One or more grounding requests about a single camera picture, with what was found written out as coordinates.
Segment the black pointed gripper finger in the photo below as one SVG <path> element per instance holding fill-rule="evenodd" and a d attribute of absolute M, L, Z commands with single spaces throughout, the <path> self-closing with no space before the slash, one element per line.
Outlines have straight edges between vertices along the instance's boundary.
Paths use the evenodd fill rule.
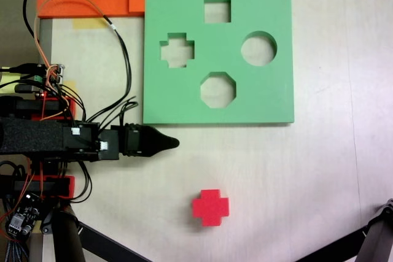
<path fill-rule="evenodd" d="M 165 150 L 177 148 L 178 139 L 167 136 L 151 126 L 142 125 L 139 132 L 139 155 L 151 157 Z"/>

